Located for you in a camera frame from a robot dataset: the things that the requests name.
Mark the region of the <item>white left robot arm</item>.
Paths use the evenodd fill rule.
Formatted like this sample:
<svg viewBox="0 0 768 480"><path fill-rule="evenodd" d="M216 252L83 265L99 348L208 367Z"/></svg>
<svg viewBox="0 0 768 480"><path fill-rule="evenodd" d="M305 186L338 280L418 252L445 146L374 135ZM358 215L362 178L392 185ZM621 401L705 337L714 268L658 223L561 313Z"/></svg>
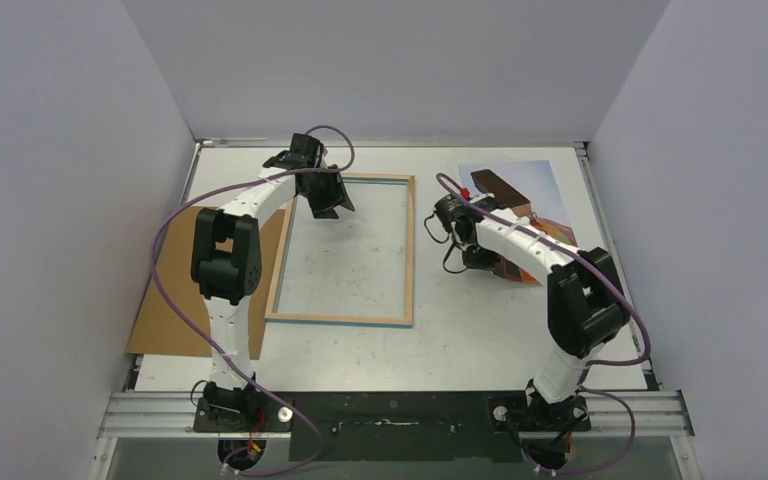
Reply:
<svg viewBox="0 0 768 480"><path fill-rule="evenodd" d="M209 414L237 431L262 418L263 394L252 385L249 298L264 272L261 226L281 206L301 196L316 219L353 210L340 169L326 164L326 148L296 133L288 149L269 158L252 186L219 208L201 209L195 220L191 277L208 312L212 371L203 394Z"/></svg>

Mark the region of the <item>blue wooden picture frame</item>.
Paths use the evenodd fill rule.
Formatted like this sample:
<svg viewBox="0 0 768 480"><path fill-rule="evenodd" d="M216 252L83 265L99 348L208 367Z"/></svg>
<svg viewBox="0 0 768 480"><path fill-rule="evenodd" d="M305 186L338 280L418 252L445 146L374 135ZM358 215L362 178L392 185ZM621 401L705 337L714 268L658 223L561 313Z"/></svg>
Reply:
<svg viewBox="0 0 768 480"><path fill-rule="evenodd" d="M272 322L409 328L413 324L415 178L347 174L355 208L315 219L286 206L266 307Z"/></svg>

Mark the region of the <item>hot air balloon photo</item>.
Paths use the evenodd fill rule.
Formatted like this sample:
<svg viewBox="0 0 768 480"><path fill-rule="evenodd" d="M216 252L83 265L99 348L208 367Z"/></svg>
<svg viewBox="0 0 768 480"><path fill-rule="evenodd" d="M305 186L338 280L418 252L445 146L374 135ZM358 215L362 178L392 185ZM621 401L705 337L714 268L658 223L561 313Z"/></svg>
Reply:
<svg viewBox="0 0 768 480"><path fill-rule="evenodd" d="M461 163L459 184L471 196L491 194L518 218L563 243L578 244L547 160Z"/></svg>

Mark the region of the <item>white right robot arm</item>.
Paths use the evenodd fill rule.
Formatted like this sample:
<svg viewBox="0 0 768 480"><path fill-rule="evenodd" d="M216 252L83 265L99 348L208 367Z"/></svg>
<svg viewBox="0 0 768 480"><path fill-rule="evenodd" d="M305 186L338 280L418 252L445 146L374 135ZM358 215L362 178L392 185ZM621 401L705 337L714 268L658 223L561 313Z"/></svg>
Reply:
<svg viewBox="0 0 768 480"><path fill-rule="evenodd" d="M466 269L491 270L505 260L526 270L547 295L554 345L525 389L525 424L548 431L587 418L578 393L588 365L629 323L617 270L606 250L583 251L516 220L491 195L449 194L433 207Z"/></svg>

